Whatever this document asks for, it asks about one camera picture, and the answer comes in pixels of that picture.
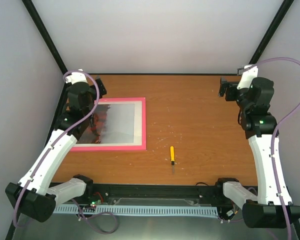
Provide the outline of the pink picture frame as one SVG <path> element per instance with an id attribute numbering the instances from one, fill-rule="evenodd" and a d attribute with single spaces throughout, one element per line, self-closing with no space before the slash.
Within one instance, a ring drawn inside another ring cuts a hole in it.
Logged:
<path id="1" fill-rule="evenodd" d="M 132 143 L 76 144 L 72 152 L 143 151 L 146 149 L 146 99 L 144 97 L 102 98 L 102 104 L 134 104 L 134 138 Z"/>

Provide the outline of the yellow handled screwdriver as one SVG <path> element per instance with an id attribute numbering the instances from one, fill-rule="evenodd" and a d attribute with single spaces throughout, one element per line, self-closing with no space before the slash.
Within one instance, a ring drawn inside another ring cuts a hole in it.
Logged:
<path id="1" fill-rule="evenodd" d="M 170 146 L 170 163 L 172 174 L 175 174 L 175 149 L 174 146 Z"/>

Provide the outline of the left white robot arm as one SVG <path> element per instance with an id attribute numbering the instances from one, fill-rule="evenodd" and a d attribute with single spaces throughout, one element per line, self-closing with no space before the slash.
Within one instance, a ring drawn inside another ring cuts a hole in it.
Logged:
<path id="1" fill-rule="evenodd" d="M 93 180 L 77 174 L 67 182 L 51 187 L 51 181 L 68 152 L 95 123 L 94 111 L 107 90 L 100 77 L 92 79 L 82 70 L 67 72 L 64 80 L 68 103 L 55 122 L 54 130 L 43 151 L 18 183 L 10 182 L 5 193 L 13 207 L 13 224 L 18 214 L 38 222 L 50 218 L 55 208 L 75 198 L 89 201 L 93 198 Z"/>

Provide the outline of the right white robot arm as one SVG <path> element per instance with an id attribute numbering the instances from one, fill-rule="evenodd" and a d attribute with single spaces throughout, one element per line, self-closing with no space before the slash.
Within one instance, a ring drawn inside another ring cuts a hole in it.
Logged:
<path id="1" fill-rule="evenodd" d="M 273 81 L 254 77 L 247 87 L 220 79 L 219 97 L 239 106 L 238 124 L 245 132 L 257 173 L 257 194 L 235 178 L 219 178 L 222 194 L 242 210 L 249 228 L 284 229 L 300 218 L 300 206 L 293 204 L 285 184 L 279 156 L 277 121 L 269 112 L 274 95 Z"/>

